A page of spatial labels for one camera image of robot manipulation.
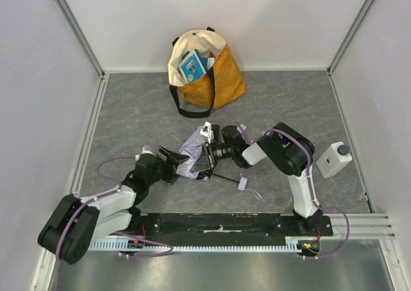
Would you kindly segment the lavender folding umbrella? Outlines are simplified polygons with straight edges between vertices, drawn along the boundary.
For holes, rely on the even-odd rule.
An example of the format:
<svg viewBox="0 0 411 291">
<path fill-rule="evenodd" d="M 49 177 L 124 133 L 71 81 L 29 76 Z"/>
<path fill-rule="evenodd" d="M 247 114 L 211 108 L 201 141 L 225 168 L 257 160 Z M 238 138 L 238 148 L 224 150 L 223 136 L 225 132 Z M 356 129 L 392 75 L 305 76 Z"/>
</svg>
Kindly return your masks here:
<svg viewBox="0 0 411 291">
<path fill-rule="evenodd" d="M 205 122 L 183 143 L 179 154 L 188 156 L 188 160 L 177 168 L 177 174 L 196 180 L 208 181 L 212 176 L 219 177 L 237 184 L 237 190 L 248 191 L 261 200 L 262 196 L 256 190 L 248 188 L 248 179 L 231 179 L 215 173 L 219 161 L 230 159 L 239 168 L 250 168 L 250 164 L 242 157 L 249 145 L 245 137 L 245 125 L 219 125 Z"/>
</svg>

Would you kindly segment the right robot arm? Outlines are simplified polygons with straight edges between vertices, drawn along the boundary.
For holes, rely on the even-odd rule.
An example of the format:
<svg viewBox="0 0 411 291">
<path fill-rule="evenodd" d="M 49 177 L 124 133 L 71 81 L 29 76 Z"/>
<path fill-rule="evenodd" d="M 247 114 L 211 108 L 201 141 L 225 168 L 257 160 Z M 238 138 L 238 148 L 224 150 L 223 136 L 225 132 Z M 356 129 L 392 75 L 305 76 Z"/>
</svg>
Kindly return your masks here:
<svg viewBox="0 0 411 291">
<path fill-rule="evenodd" d="M 192 172 L 211 173 L 218 161 L 232 159 L 240 168 L 250 168 L 268 158 L 285 174 L 293 196 L 293 216 L 300 232 L 316 227 L 323 210 L 320 208 L 312 180 L 312 162 L 315 147 L 304 136 L 283 122 L 247 144 L 240 127 L 220 128 L 210 122 L 200 129 L 207 138 Z"/>
</svg>

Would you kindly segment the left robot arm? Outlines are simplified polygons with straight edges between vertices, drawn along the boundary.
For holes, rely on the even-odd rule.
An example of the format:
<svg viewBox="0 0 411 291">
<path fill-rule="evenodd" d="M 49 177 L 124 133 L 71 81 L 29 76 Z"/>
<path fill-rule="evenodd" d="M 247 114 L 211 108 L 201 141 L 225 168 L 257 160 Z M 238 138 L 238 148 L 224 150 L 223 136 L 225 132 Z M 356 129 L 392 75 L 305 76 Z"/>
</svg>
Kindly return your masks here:
<svg viewBox="0 0 411 291">
<path fill-rule="evenodd" d="M 75 264 L 91 244 L 125 230 L 150 187 L 159 181 L 173 184 L 178 178 L 177 168 L 189 156 L 164 147 L 156 153 L 144 148 L 131 160 L 134 169 L 122 181 L 116 180 L 114 188 L 83 198 L 64 196 L 41 229 L 37 243 L 56 259 Z"/>
</svg>

